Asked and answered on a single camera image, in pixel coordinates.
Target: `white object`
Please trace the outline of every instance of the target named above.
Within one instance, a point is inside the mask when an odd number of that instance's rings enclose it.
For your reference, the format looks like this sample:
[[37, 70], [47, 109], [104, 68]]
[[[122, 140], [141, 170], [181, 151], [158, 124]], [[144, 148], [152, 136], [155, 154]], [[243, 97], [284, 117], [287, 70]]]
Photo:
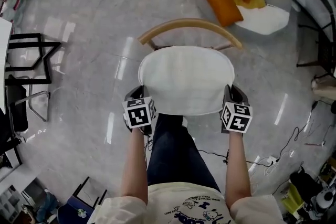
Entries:
[[227, 130], [246, 133], [252, 121], [252, 107], [226, 102], [221, 119]]
[[173, 46], [147, 55], [138, 77], [159, 113], [196, 116], [222, 109], [224, 88], [232, 85], [235, 74], [230, 60], [219, 51]]
[[87, 216], [87, 212], [83, 209], [78, 209], [78, 217], [85, 218]]
[[324, 189], [316, 196], [316, 203], [322, 209], [327, 209], [332, 205], [333, 198], [335, 195], [334, 189]]
[[244, 20], [235, 22], [235, 24], [262, 35], [270, 35], [283, 29], [289, 21], [289, 12], [278, 7], [270, 5], [252, 9], [237, 7]]
[[122, 102], [124, 119], [129, 128], [142, 127], [152, 124], [155, 118], [154, 102], [151, 97], [139, 98]]
[[267, 162], [269, 164], [275, 164], [277, 158], [273, 157], [273, 156], [269, 156], [268, 159], [267, 159]]
[[258, 224], [284, 224], [272, 195], [241, 199], [229, 211], [223, 195], [214, 189], [181, 182], [158, 185], [148, 187], [148, 205], [134, 197], [105, 199], [95, 219], [88, 224], [106, 219], [108, 224], [126, 224], [141, 218], [143, 223], [152, 224], [249, 223], [246, 219]]
[[11, 37], [12, 23], [0, 18], [0, 109], [5, 109], [5, 68], [9, 38]]

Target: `gray floor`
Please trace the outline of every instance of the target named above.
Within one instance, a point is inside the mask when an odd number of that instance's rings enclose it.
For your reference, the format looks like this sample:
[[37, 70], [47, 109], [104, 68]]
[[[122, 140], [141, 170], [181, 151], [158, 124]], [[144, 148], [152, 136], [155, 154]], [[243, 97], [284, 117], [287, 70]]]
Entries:
[[[316, 34], [298, 30], [301, 16], [292, 9], [285, 29], [257, 41], [240, 37], [245, 50], [224, 51], [235, 68], [235, 84], [247, 93], [254, 109], [249, 132], [244, 135], [246, 156], [252, 162], [267, 164], [264, 158], [277, 157], [293, 129], [306, 124], [312, 102], [317, 99], [310, 81], [323, 70], [296, 68], [298, 58], [316, 57]], [[29, 129], [22, 134], [27, 143], [19, 150], [23, 162], [41, 171], [38, 178], [61, 201], [86, 176], [100, 188], [107, 188], [110, 196], [118, 194], [129, 137], [121, 101], [139, 84], [140, 61], [151, 52], [131, 41], [159, 23], [187, 17], [202, 18], [194, 0], [28, 1], [22, 32], [40, 32], [48, 40], [62, 40], [63, 44], [51, 59], [49, 122], [43, 123], [29, 113]], [[197, 29], [174, 30], [155, 41], [159, 45], [197, 46], [224, 42]], [[11, 55], [11, 61], [29, 63], [35, 57], [34, 50], [19, 50]], [[45, 113], [45, 102], [40, 98], [33, 104]], [[226, 154], [228, 137], [220, 133], [217, 114], [190, 117], [188, 121], [199, 149]], [[332, 121], [330, 107], [319, 103], [307, 130], [289, 143], [275, 169], [251, 168], [253, 193], [273, 193], [301, 162], [312, 175], [318, 173], [336, 141], [334, 130], [329, 130], [324, 147], [304, 143], [320, 143]], [[224, 191], [226, 165], [220, 157], [202, 156]]]

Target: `yellow cloth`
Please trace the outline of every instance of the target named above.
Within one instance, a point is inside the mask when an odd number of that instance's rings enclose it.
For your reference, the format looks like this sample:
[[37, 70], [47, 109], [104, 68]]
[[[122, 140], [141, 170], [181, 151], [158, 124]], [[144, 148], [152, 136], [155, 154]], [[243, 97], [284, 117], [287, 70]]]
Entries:
[[244, 8], [263, 8], [266, 6], [265, 0], [250, 0], [249, 3], [245, 3], [243, 0], [233, 0], [237, 6], [242, 6]]
[[302, 200], [298, 190], [292, 183], [289, 185], [289, 191], [287, 192], [287, 195], [288, 197], [282, 199], [281, 202], [288, 212], [293, 215], [303, 206], [305, 202]]

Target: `black stand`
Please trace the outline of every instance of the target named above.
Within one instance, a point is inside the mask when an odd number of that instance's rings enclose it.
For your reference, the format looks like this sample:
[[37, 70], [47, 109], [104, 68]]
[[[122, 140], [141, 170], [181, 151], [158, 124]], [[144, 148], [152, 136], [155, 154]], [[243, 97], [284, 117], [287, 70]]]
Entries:
[[[41, 62], [43, 63], [43, 69], [46, 78], [45, 79], [15, 79], [5, 80], [5, 85], [29, 85], [29, 84], [51, 84], [51, 77], [49, 73], [48, 58], [55, 52], [55, 50], [61, 45], [61, 42], [43, 42], [42, 35], [40, 33], [32, 34], [15, 34], [10, 36], [10, 40], [25, 39], [25, 38], [37, 38], [37, 42], [18, 42], [8, 44], [8, 49], [19, 48], [38, 48], [39, 57], [33, 63], [31, 67], [7, 67], [6, 71], [28, 71], [34, 70]], [[44, 53], [44, 47], [52, 47], [46, 54]]]

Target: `t-shirt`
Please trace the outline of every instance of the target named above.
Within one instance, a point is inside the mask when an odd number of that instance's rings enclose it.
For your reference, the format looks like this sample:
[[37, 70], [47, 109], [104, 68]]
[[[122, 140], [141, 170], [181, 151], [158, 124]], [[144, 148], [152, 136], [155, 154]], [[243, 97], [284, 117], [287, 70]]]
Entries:
[[148, 187], [148, 205], [135, 197], [105, 199], [88, 224], [284, 224], [272, 195], [236, 201], [229, 211], [215, 189], [191, 183]]

